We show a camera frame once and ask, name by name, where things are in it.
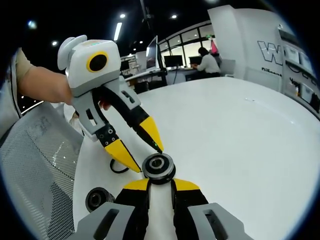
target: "yellow plastic part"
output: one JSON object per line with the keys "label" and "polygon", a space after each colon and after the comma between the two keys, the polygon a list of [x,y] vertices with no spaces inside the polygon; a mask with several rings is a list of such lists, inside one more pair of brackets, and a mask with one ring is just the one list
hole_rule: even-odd
{"label": "yellow plastic part", "polygon": [[193,182],[174,178],[174,183],[177,191],[199,190],[200,188]]}
{"label": "yellow plastic part", "polygon": [[124,189],[130,189],[130,190],[142,190],[146,191],[148,187],[148,178],[141,179],[138,181],[132,181],[124,186]]}
{"label": "yellow plastic part", "polygon": [[127,168],[135,171],[136,173],[140,173],[141,169],[130,155],[125,145],[122,143],[120,139],[115,140],[110,145],[104,148],[108,154],[110,154],[113,159],[118,161],[119,163],[125,165]]}
{"label": "yellow plastic part", "polygon": [[162,145],[160,135],[153,118],[148,116],[142,123],[140,123],[140,126],[150,135],[152,140],[158,145],[161,151],[163,151],[164,146]]}

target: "white table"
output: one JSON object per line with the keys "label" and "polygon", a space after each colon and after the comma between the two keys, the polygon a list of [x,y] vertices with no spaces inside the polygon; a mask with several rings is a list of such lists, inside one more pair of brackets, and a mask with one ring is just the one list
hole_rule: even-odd
{"label": "white table", "polygon": [[[244,223],[255,240],[282,240],[308,209],[320,173],[320,122],[303,106],[266,87],[228,77],[158,88],[139,95],[155,119],[176,178],[197,184]],[[111,108],[105,116],[140,164],[155,151]],[[115,174],[99,142],[85,137],[73,190],[73,219],[89,212],[88,192],[115,197],[143,178]],[[170,185],[152,185],[146,240],[176,239]]]}

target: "yellow camera ring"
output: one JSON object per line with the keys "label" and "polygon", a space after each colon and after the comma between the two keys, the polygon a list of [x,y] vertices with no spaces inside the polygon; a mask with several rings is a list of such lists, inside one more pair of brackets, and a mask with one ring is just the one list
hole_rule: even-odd
{"label": "yellow camera ring", "polygon": [[107,66],[108,61],[108,54],[104,51],[98,51],[88,58],[86,62],[86,69],[91,73],[99,72]]}
{"label": "yellow camera ring", "polygon": [[176,166],[168,154],[155,153],[143,161],[142,172],[152,184],[162,185],[174,178]]}

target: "black ceiling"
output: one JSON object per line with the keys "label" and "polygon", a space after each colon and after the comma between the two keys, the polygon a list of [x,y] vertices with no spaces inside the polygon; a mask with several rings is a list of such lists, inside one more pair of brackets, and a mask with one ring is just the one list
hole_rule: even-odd
{"label": "black ceiling", "polygon": [[[26,56],[36,66],[58,71],[59,46],[52,47],[53,40],[61,44],[68,37],[83,34],[88,39],[113,40],[118,22],[123,22],[117,41],[122,56],[133,53],[134,48],[144,51],[153,38],[153,33],[143,22],[140,0],[56,0],[51,5],[48,1],[44,2],[42,4],[45,5],[37,5],[28,12],[28,19],[36,21],[37,29],[27,29],[22,44]],[[230,4],[234,8],[267,9],[257,0],[144,0],[144,3],[152,15],[154,32],[160,40],[209,20],[207,9],[213,7]],[[173,14],[178,18],[171,19]]]}

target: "pink object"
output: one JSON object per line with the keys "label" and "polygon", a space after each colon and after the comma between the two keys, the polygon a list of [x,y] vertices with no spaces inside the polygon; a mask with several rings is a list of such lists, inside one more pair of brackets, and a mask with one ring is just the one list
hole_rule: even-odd
{"label": "pink object", "polygon": [[218,52],[218,48],[217,46],[215,45],[215,42],[213,40],[211,40],[211,52],[213,54],[217,53]]}

